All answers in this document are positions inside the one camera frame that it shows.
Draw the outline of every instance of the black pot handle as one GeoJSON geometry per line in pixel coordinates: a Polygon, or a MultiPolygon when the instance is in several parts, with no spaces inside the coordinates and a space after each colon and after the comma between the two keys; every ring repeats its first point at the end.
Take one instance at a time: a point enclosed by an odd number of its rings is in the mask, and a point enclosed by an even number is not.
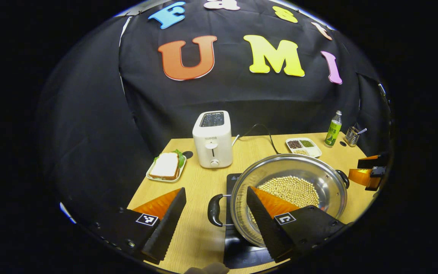
{"type": "Polygon", "coordinates": [[[346,173],[342,172],[341,170],[337,170],[337,169],[336,169],[336,172],[339,173],[339,175],[341,176],[342,180],[346,184],[346,189],[348,189],[349,188],[349,178],[346,175],[346,173]]]}
{"type": "Polygon", "coordinates": [[[222,224],[221,221],[219,221],[219,213],[221,212],[221,207],[219,206],[219,200],[222,197],[227,197],[231,195],[222,195],[217,194],[216,196],[212,197],[212,199],[209,201],[209,206],[207,207],[207,217],[209,218],[209,222],[215,226],[222,227],[224,225],[233,225],[233,224],[222,224]]]}

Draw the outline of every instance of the orange letter u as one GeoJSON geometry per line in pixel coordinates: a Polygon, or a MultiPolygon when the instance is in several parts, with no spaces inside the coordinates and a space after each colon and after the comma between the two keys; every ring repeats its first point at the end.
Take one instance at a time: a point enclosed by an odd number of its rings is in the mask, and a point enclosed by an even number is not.
{"type": "Polygon", "coordinates": [[[170,79],[183,81],[200,78],[214,67],[214,47],[212,43],[217,40],[216,36],[207,35],[196,37],[192,40],[198,45],[200,63],[195,67],[184,67],[182,64],[181,48],[185,41],[174,41],[161,45],[158,51],[162,53],[163,72],[170,79]]]}

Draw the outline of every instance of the bread slice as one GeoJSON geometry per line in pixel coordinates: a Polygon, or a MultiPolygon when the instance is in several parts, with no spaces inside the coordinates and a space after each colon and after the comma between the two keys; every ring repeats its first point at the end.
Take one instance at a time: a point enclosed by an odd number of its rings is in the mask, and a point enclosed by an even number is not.
{"type": "Polygon", "coordinates": [[[163,180],[175,180],[179,176],[179,155],[175,152],[160,154],[149,175],[163,180]]]}

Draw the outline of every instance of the utensil holder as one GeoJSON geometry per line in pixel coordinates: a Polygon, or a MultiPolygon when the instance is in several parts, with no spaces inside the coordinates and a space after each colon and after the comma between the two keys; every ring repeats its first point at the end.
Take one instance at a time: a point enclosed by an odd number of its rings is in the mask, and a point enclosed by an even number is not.
{"type": "Polygon", "coordinates": [[[356,144],[358,144],[358,140],[359,140],[358,132],[359,131],[353,126],[348,128],[348,132],[346,133],[346,136],[344,137],[344,141],[346,141],[346,143],[350,147],[355,147],[356,144]]]}

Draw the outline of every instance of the toaster knob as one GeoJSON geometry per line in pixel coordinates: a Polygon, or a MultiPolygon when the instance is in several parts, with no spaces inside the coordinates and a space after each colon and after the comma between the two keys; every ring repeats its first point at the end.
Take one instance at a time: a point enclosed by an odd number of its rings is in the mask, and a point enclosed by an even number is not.
{"type": "Polygon", "coordinates": [[[211,160],[211,166],[219,166],[219,160],[211,160]]]}

